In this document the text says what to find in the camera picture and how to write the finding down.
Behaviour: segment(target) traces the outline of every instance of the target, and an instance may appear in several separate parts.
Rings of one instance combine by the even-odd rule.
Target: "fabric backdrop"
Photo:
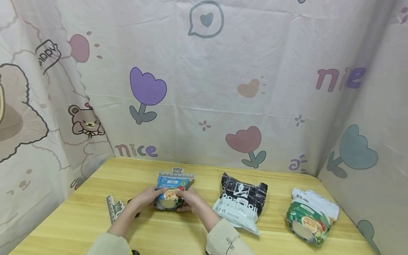
[[[0,254],[113,156],[318,176],[378,254],[403,253],[408,0],[0,12]]]

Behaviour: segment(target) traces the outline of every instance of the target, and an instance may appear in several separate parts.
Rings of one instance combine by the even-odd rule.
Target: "blue snack bag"
[[[194,179],[195,175],[183,173],[180,167],[174,167],[173,172],[160,172],[157,188],[167,187],[168,190],[155,199],[154,205],[160,210],[176,210],[183,202],[183,198],[176,195],[176,190],[187,190]]]

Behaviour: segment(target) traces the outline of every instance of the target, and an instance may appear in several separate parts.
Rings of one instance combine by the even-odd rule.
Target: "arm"
[[[227,220],[222,220],[193,188],[176,193],[189,204],[178,211],[191,210],[207,230],[206,252],[209,255],[255,255],[236,229]]]
[[[125,237],[129,232],[133,219],[143,207],[152,203],[156,197],[166,191],[165,188],[156,190],[155,187],[150,187],[134,197],[109,230],[97,238],[87,255],[132,254]]]
[[[141,211],[141,206],[137,203],[133,203],[131,200],[128,205],[126,205],[123,212],[119,215],[118,219],[113,223],[113,225],[108,229],[109,234],[126,238],[130,225],[132,224],[133,219]]]

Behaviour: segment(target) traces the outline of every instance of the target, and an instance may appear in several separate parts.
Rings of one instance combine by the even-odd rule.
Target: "person's left hand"
[[[145,207],[148,204],[153,203],[153,201],[166,192],[168,189],[167,188],[161,188],[159,190],[156,190],[156,187],[148,187],[141,193],[139,193],[137,196],[135,196],[130,203],[132,203],[134,206],[142,209],[142,207]]]

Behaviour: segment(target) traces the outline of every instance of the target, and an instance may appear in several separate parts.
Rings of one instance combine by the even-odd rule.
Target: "green snack bag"
[[[292,198],[286,213],[290,230],[310,244],[321,245],[339,216],[339,206],[311,190],[295,188]]]

